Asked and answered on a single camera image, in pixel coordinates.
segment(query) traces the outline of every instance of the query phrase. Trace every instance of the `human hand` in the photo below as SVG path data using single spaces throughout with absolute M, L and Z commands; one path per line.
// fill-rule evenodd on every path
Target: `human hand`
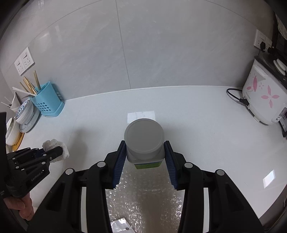
M 34 209 L 32 206 L 32 200 L 30 198 L 30 193 L 21 199 L 15 197 L 6 197 L 4 202 L 9 209 L 19 210 L 19 214 L 22 218 L 30 221 L 34 216 Z

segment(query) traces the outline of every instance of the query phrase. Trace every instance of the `backsplash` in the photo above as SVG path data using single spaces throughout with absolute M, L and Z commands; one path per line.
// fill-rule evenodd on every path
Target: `backsplash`
M 243 86 L 258 53 L 256 28 L 271 38 L 272 26 L 264 0 L 34 0 L 0 41 L 0 69 L 10 89 L 21 88 L 23 76 L 34 81 L 36 70 L 65 100 L 155 86 Z M 20 77 L 14 61 L 27 46 L 35 64 Z
M 10 101 L 13 100 L 13 93 L 12 91 L 9 89 L 2 72 L 0 71 L 0 102 L 9 104 L 9 102 L 4 98 L 6 97 L 7 99 L 9 99 Z M 7 112 L 6 115 L 6 122 L 11 118 L 15 116 L 15 113 L 9 109 L 7 106 L 5 106 L 4 104 L 0 103 L 0 112 Z

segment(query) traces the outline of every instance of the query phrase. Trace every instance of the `power cord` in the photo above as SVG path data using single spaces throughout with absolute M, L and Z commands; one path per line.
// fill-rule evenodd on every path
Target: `power cord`
M 229 92 L 230 90 L 240 91 L 240 92 L 242 92 L 242 90 L 236 89 L 236 88 L 228 88 L 228 89 L 226 90 L 226 93 L 227 93 L 228 95 L 232 96 L 233 98 L 237 99 L 240 103 L 243 103 L 243 104 L 246 105 L 246 106 L 249 105 L 249 102 L 247 101 L 247 99 L 241 99 L 241 98 L 236 97 L 235 95 L 233 95 L 233 94 L 231 94 L 231 93 Z

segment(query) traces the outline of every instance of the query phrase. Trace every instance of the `wooden chopstick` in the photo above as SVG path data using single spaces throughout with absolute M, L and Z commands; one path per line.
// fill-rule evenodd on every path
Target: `wooden chopstick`
M 29 89 L 31 90 L 31 93 L 37 94 L 34 86 L 32 85 L 32 83 L 29 81 L 29 79 L 27 79 L 26 77 L 24 77 L 24 80 L 26 80 L 26 84 L 29 87 Z
M 29 92 L 28 90 L 27 90 L 27 88 L 20 82 L 20 84 L 21 84 L 21 86 L 24 88 L 24 90 L 26 91 L 26 92 Z
M 33 93 L 33 90 L 31 89 L 31 87 L 30 87 L 29 83 L 27 82 L 27 80 L 25 79 L 25 77 L 24 77 L 23 81 L 27 85 L 27 87 L 30 90 L 30 92 Z
M 39 91 L 40 91 L 41 86 L 40 86 L 39 79 L 38 79 L 38 76 L 37 76 L 36 71 L 34 71 L 34 77 L 35 77 L 35 80 L 36 80 L 37 87 L 38 87 L 38 89 L 39 89 Z

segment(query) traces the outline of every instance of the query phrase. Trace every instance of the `pink flower pattern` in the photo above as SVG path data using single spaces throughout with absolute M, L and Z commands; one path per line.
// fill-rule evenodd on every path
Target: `pink flower pattern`
M 271 95 L 271 87 L 268 85 L 268 87 L 267 87 L 267 95 L 263 95 L 263 96 L 261 96 L 261 98 L 262 99 L 265 99 L 265 100 L 267 100 L 267 99 L 269 99 L 270 98 L 270 101 L 269 101 L 269 106 L 270 106 L 270 108 L 272 108 L 273 107 L 273 102 L 272 102 L 272 98 L 273 99 L 278 99 L 280 96 L 279 95 Z
M 257 76 L 255 75 L 254 78 L 253 78 L 253 86 L 249 86 L 246 88 L 247 91 L 251 92 L 251 91 L 254 91 L 256 92 L 257 90 Z
M 263 90 L 264 85 L 262 85 L 262 82 L 260 82 L 259 87 L 261 87 L 261 90 Z

